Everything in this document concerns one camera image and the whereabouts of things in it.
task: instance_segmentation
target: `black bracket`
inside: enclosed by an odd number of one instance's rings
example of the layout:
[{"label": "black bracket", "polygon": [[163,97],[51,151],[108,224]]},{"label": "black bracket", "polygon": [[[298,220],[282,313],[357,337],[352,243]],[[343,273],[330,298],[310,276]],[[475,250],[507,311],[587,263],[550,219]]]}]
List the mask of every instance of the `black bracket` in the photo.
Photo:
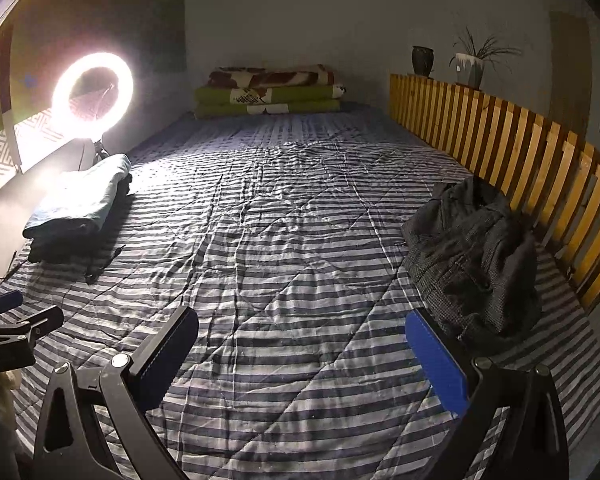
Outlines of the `black bracket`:
[{"label": "black bracket", "polygon": [[496,409],[508,407],[502,434],[482,478],[568,480],[564,420],[549,368],[537,365],[524,372],[500,368],[486,357],[470,358],[424,309],[408,316],[424,319],[468,383],[466,410],[436,448],[420,479],[462,480],[484,441]]},{"label": "black bracket", "polygon": [[33,459],[34,480],[122,480],[94,405],[105,406],[126,454],[143,479],[186,480],[144,412],[159,405],[198,337],[195,311],[179,307],[133,355],[104,367],[59,364],[46,388]]},{"label": "black bracket", "polygon": [[[22,304],[19,290],[0,295],[0,314]],[[0,372],[24,368],[36,362],[33,349],[37,339],[60,328],[64,321],[57,306],[24,318],[15,324],[0,324]]]}]

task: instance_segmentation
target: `gray wall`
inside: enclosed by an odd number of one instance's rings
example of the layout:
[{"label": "gray wall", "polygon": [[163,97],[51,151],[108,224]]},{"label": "gray wall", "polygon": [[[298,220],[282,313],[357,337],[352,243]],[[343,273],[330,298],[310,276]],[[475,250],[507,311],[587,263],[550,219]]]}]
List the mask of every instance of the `gray wall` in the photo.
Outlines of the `gray wall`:
[{"label": "gray wall", "polygon": [[222,64],[285,66],[323,62],[347,84],[347,98],[385,106],[388,73],[412,71],[411,47],[435,50],[432,76],[448,66],[457,31],[478,41],[502,33],[524,49],[482,89],[547,115],[552,88],[549,12],[587,19],[592,55],[588,138],[600,149],[600,20],[584,0],[186,0],[187,65],[193,86]]}]

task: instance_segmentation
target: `stack of folded blankets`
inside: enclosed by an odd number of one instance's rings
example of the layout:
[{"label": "stack of folded blankets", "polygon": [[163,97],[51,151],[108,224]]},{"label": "stack of folded blankets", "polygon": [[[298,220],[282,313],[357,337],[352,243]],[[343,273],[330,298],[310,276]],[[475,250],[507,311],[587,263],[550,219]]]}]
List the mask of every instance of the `stack of folded blankets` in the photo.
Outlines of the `stack of folded blankets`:
[{"label": "stack of folded blankets", "polygon": [[195,92],[196,117],[335,112],[345,88],[324,65],[216,68]]}]

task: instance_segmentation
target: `wooden railing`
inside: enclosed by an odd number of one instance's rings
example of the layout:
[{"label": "wooden railing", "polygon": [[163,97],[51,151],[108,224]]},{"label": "wooden railing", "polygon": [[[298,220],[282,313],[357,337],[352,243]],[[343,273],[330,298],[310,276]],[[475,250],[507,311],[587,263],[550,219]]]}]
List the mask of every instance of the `wooden railing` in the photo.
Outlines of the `wooden railing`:
[{"label": "wooden railing", "polygon": [[539,114],[480,91],[391,75],[391,117],[522,211],[586,310],[600,300],[600,152]]}]

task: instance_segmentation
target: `folded clothes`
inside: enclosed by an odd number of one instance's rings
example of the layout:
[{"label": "folded clothes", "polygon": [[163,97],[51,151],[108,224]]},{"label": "folded clothes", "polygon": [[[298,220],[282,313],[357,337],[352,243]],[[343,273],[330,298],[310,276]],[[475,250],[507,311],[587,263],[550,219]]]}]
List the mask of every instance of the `folded clothes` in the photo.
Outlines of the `folded clothes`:
[{"label": "folded clothes", "polygon": [[337,112],[340,110],[340,101],[337,99],[324,99],[322,101],[298,101],[272,105],[205,105],[199,104],[196,108],[197,119],[211,117],[226,117],[236,115],[263,115],[263,114],[288,114],[288,113],[320,113]]},{"label": "folded clothes", "polygon": [[220,67],[209,75],[208,86],[216,88],[276,88],[335,83],[333,71],[324,65],[271,70],[239,66]]},{"label": "folded clothes", "polygon": [[[109,237],[112,229],[115,228],[114,224],[119,222],[120,219],[116,217],[119,217],[120,213],[123,213],[125,206],[129,204],[127,195],[131,181],[132,175],[129,173],[118,182],[116,195],[110,211],[105,218],[104,224],[98,231],[86,234],[69,232],[65,234],[39,235],[31,241],[27,259],[32,264],[37,262],[60,264],[66,262],[72,256],[93,258],[102,247],[105,238]],[[92,273],[92,269],[88,268],[85,276]]]},{"label": "folded clothes", "polygon": [[98,232],[131,169],[126,155],[113,155],[86,171],[67,171],[38,204],[22,231],[25,238],[67,238]]},{"label": "folded clothes", "polygon": [[215,88],[202,86],[194,95],[204,105],[270,105],[339,99],[343,85],[281,86],[278,88]]}]

